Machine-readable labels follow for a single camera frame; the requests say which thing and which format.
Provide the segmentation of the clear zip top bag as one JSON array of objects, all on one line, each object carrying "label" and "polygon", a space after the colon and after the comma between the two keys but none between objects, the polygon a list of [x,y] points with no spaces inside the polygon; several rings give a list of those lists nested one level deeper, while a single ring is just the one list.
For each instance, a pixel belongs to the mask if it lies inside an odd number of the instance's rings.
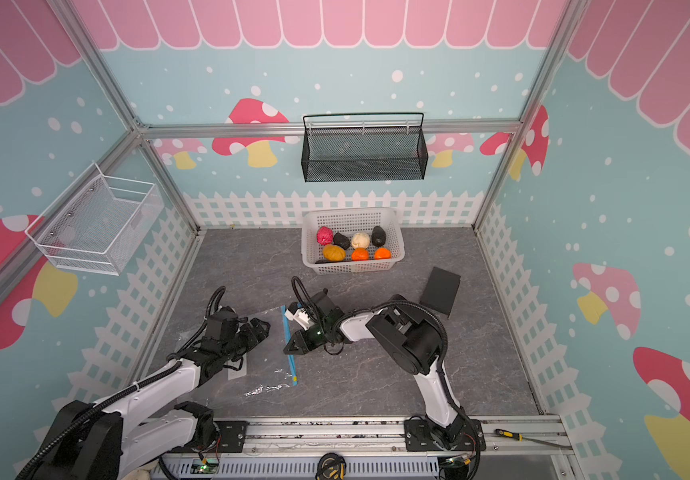
[{"label": "clear zip top bag", "polygon": [[243,356],[241,365],[228,362],[234,367],[240,365],[239,371],[223,369],[204,386],[188,393],[186,398],[216,406],[228,401],[254,400],[296,386],[293,361],[283,353],[289,340],[285,311],[286,308],[280,306],[249,314],[250,319],[257,318],[270,325],[268,337]]}]

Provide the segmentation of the white plastic basket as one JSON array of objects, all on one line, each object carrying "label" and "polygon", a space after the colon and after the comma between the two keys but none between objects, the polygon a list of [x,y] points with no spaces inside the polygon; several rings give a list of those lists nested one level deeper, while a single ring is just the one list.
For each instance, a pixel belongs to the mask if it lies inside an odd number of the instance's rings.
[{"label": "white plastic basket", "polygon": [[399,220],[389,208],[310,212],[301,240],[303,264],[319,275],[388,270],[405,256]]}]

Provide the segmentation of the dark food piece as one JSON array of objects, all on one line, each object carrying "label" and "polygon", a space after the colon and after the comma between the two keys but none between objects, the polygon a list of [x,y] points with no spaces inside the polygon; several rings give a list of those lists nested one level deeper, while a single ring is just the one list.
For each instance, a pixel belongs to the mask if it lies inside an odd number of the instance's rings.
[{"label": "dark food piece", "polygon": [[386,244],[386,241],[386,231],[380,225],[375,226],[371,232],[371,244],[380,248]]},{"label": "dark food piece", "polygon": [[337,232],[334,234],[333,244],[342,248],[343,250],[348,250],[351,247],[351,240],[348,236]]}]

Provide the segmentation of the pink food ball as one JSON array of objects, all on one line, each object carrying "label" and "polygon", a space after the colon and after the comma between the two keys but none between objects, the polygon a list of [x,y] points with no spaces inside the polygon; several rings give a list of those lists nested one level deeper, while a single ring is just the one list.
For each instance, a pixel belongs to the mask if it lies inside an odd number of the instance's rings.
[{"label": "pink food ball", "polygon": [[316,232],[316,241],[321,246],[330,245],[334,241],[334,232],[329,227],[322,226]]}]

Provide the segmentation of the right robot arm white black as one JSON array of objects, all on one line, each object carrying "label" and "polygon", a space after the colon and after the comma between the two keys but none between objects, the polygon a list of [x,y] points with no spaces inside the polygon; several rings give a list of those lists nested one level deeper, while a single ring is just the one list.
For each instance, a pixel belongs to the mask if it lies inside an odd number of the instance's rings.
[{"label": "right robot arm white black", "polygon": [[290,333],[286,355],[306,355],[320,347],[376,341],[400,369],[410,374],[425,413],[404,421],[409,451],[486,450],[481,423],[470,418],[454,396],[446,375],[449,349],[445,327],[426,307],[400,295],[369,309],[344,312],[326,289],[286,308],[284,318],[299,328]]}]

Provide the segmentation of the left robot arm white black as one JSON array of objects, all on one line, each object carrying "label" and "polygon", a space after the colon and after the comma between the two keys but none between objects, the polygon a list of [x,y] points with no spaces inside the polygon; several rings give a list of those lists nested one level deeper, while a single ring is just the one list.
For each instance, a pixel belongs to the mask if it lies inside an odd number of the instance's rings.
[{"label": "left robot arm white black", "polygon": [[210,297],[202,325],[164,367],[93,403],[75,400],[57,414],[20,479],[122,479],[179,448],[216,452],[224,434],[205,405],[183,395],[229,369],[269,337],[271,325]]}]

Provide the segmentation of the yellow food piece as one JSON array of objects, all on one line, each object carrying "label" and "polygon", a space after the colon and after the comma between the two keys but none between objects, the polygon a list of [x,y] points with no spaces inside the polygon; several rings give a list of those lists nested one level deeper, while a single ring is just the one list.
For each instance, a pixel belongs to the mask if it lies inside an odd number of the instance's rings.
[{"label": "yellow food piece", "polygon": [[347,258],[347,252],[336,244],[325,245],[322,249],[323,258],[328,262],[341,262]]}]

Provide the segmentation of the orange tangerine left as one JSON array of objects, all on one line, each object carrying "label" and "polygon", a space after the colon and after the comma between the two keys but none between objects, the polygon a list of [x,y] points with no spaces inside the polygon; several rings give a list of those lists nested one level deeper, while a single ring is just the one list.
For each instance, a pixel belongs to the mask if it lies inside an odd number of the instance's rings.
[{"label": "orange tangerine left", "polygon": [[367,261],[369,259],[369,251],[366,248],[356,248],[351,254],[352,261]]}]

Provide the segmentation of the orange tangerine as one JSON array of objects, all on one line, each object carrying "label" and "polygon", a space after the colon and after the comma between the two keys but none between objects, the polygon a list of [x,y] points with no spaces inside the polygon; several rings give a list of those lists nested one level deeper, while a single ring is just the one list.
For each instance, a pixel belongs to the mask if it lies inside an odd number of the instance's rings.
[{"label": "orange tangerine", "polygon": [[391,251],[385,247],[380,247],[374,252],[374,259],[375,260],[385,260],[385,259],[391,259],[391,258],[392,258]]},{"label": "orange tangerine", "polygon": [[369,259],[369,251],[366,248],[356,248],[351,254],[352,261],[367,261]]}]

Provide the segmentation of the orange tangerine right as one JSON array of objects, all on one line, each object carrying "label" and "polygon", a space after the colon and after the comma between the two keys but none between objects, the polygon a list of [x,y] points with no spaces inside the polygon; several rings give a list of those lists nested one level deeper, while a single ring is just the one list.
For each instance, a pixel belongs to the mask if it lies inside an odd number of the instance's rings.
[{"label": "orange tangerine right", "polygon": [[385,260],[385,259],[391,259],[391,258],[392,258],[391,251],[385,247],[380,247],[374,252],[374,259],[375,260]]}]

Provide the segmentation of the black square pad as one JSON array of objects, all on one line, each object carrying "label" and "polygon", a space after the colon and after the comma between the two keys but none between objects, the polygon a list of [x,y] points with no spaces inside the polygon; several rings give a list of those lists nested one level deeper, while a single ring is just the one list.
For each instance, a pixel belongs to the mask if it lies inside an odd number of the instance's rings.
[{"label": "black square pad", "polygon": [[429,275],[419,303],[431,310],[449,316],[461,283],[461,277],[453,272],[434,267]]}]

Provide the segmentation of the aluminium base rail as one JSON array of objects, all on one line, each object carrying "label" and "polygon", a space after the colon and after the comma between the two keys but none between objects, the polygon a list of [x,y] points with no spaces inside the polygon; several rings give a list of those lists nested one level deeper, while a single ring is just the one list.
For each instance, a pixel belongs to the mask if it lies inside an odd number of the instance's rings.
[{"label": "aluminium base rail", "polygon": [[[556,415],[482,416],[487,445],[484,453],[503,455],[572,455],[573,448],[561,419]],[[245,443],[240,453],[222,458],[314,457],[327,452],[343,456],[409,456],[402,416],[357,417],[247,417]],[[569,446],[556,449],[526,441],[502,438],[504,429]]]}]

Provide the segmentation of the yellow handled screwdriver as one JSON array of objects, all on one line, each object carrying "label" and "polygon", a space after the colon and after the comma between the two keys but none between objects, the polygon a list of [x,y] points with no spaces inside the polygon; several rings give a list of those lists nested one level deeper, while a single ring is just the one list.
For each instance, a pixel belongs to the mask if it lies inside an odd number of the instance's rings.
[{"label": "yellow handled screwdriver", "polygon": [[569,449],[569,446],[567,446],[567,445],[562,445],[562,444],[555,443],[555,442],[540,440],[537,438],[525,437],[521,433],[512,432],[509,430],[495,429],[494,433],[499,437],[511,439],[514,441],[519,441],[519,442],[526,441],[526,442],[531,442],[531,443],[535,443],[535,444],[539,444],[539,445],[543,445],[543,446],[547,446],[547,447],[551,447],[551,448],[556,448],[556,449]]}]

